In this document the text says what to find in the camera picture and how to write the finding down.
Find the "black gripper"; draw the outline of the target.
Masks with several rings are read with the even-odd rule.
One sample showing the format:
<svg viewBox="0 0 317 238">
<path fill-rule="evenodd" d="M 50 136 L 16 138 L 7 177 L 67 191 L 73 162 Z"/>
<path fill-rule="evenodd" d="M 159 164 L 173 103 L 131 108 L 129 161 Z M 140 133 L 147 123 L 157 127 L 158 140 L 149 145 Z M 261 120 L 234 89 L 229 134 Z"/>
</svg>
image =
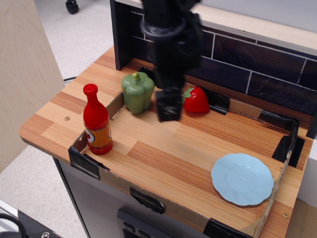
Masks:
<svg viewBox="0 0 317 238">
<path fill-rule="evenodd" d="M 182 112 L 184 74 L 201 63 L 200 18 L 182 17 L 170 27 L 157 27 L 144 21 L 141 29 L 153 42 L 149 56 L 155 67 L 157 86 L 163 89 L 156 92 L 158 119 L 178 121 Z"/>
</svg>

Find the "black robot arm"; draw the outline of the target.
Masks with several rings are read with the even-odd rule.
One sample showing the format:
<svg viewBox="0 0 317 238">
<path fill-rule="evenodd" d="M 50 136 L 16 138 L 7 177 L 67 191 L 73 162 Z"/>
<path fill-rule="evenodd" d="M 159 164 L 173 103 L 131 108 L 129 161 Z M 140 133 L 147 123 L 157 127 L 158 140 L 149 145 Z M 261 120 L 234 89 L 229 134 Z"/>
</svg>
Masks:
<svg viewBox="0 0 317 238">
<path fill-rule="evenodd" d="M 144 0 L 141 29 L 153 42 L 149 57 L 154 65 L 159 121 L 180 120 L 184 75 L 201 63 L 201 21 L 191 8 L 196 0 Z"/>
</svg>

